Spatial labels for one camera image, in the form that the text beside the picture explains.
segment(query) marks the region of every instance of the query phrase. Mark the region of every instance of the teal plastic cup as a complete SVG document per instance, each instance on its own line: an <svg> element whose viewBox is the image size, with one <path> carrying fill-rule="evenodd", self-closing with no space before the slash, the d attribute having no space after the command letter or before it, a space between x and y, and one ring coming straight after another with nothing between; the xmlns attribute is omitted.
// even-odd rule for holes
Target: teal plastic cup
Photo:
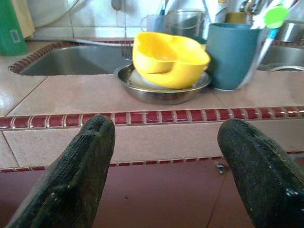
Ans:
<svg viewBox="0 0 304 228"><path fill-rule="evenodd" d="M215 89L236 90L255 71L252 63L260 48L261 30L250 27L237 23L210 24L206 51L211 62L207 73Z"/></svg>

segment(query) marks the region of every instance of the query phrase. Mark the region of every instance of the green bottle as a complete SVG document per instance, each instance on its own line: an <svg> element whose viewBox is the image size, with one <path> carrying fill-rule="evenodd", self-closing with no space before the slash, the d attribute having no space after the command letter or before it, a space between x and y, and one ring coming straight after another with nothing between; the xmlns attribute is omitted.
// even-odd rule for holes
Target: green bottle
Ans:
<svg viewBox="0 0 304 228"><path fill-rule="evenodd" d="M0 55L18 56L27 52L11 0L0 0Z"/></svg>

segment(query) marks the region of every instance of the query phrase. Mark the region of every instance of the kitchen counter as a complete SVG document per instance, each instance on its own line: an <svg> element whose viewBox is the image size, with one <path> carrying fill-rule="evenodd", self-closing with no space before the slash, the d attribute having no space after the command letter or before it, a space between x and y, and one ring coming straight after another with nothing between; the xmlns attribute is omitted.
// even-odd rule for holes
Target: kitchen counter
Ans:
<svg viewBox="0 0 304 228"><path fill-rule="evenodd" d="M33 52L48 44L28 46ZM163 106L130 97L113 75L8 71L22 58L0 57L0 168L49 165L92 116L87 114L96 113L116 124L113 165L220 157L217 131L231 117L247 119L289 152L304 151L304 72L257 71L237 91L206 88L189 102Z"/></svg>

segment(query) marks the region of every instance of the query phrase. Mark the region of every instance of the yellow plastic bowl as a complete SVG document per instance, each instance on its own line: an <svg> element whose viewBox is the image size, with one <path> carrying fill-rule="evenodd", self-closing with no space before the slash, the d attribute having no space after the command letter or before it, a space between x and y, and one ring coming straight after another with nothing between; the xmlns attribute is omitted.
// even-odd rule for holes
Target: yellow plastic bowl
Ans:
<svg viewBox="0 0 304 228"><path fill-rule="evenodd" d="M209 62L204 48L191 38L141 32L134 39L136 70L159 86L187 88L200 79Z"/></svg>

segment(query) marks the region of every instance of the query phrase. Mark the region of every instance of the sink basin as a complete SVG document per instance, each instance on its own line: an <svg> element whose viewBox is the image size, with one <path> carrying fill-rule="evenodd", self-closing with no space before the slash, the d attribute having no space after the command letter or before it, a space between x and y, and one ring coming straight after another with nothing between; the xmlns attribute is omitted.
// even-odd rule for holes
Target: sink basin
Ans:
<svg viewBox="0 0 304 228"><path fill-rule="evenodd" d="M21 75L112 74L130 60L122 58L121 47L72 46L56 48L21 70Z"/></svg>
<svg viewBox="0 0 304 228"><path fill-rule="evenodd" d="M264 71L303 71L304 49L300 47L271 46L258 69Z"/></svg>

